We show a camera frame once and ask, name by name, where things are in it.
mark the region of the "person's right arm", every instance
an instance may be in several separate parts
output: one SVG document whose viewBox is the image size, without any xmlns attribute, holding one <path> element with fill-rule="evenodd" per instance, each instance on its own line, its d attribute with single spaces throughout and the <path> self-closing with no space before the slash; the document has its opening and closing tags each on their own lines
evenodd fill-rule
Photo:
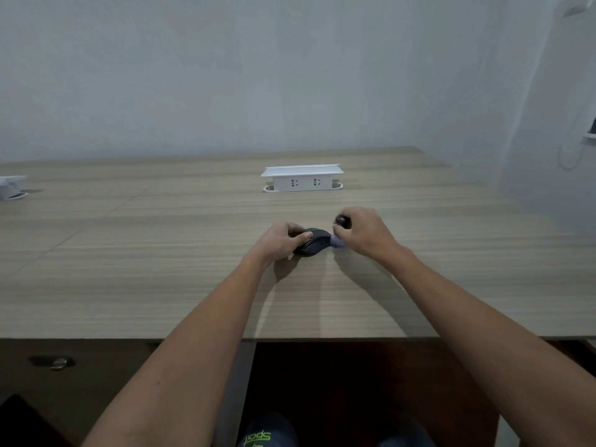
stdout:
<svg viewBox="0 0 596 447">
<path fill-rule="evenodd" d="M 341 212 L 347 247 L 385 267 L 485 391 L 536 447 L 596 445 L 596 378 L 524 327 L 430 269 L 372 209 Z"/>
</svg>

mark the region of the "wood grain tabletop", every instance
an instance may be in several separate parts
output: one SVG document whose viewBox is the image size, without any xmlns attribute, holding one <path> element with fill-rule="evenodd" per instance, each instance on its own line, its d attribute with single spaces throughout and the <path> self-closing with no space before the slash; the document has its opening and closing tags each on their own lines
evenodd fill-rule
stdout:
<svg viewBox="0 0 596 447">
<path fill-rule="evenodd" d="M 265 166 L 339 163 L 344 188 L 264 193 Z M 431 267 L 544 337 L 596 337 L 596 241 L 414 148 L 0 165 L 0 337 L 164 338 L 276 220 L 331 229 L 374 207 Z M 433 337 L 400 285 L 348 250 L 279 262 L 245 339 Z"/>
</svg>

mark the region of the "forearm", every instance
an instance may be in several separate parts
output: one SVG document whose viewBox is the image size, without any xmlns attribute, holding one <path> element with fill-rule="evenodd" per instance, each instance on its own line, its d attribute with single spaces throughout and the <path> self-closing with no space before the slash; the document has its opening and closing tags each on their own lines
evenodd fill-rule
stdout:
<svg viewBox="0 0 596 447">
<path fill-rule="evenodd" d="M 384 266 L 530 445 L 591 445 L 596 380 L 405 248 Z"/>
<path fill-rule="evenodd" d="M 249 253 L 162 342 L 86 439 L 88 446 L 209 446 L 267 263 Z"/>
</svg>

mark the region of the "desk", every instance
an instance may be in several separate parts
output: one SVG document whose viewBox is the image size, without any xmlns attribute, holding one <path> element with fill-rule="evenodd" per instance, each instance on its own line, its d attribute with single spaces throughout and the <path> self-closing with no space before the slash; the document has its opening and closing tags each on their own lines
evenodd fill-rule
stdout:
<svg viewBox="0 0 596 447">
<path fill-rule="evenodd" d="M 266 165 L 340 163 L 337 191 L 264 193 Z M 164 338 L 274 220 L 375 207 L 444 276 L 544 337 L 596 336 L 596 242 L 414 148 L 28 162 L 0 202 L 1 338 Z M 271 268 L 245 339 L 432 337 L 403 289 L 331 248 Z"/>
</svg>

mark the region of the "desk leg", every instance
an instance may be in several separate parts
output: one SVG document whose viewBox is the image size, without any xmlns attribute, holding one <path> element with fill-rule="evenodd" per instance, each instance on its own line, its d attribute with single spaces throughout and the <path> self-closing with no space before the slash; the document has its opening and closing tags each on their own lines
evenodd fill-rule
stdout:
<svg viewBox="0 0 596 447">
<path fill-rule="evenodd" d="M 495 447 L 519 447 L 519 444 L 520 438 L 500 415 L 499 424 L 496 426 Z"/>
<path fill-rule="evenodd" d="M 215 422 L 213 447 L 235 447 L 236 445 L 256 346 L 256 342 L 241 342 L 238 347 L 232 371 L 223 393 L 218 419 Z"/>
</svg>

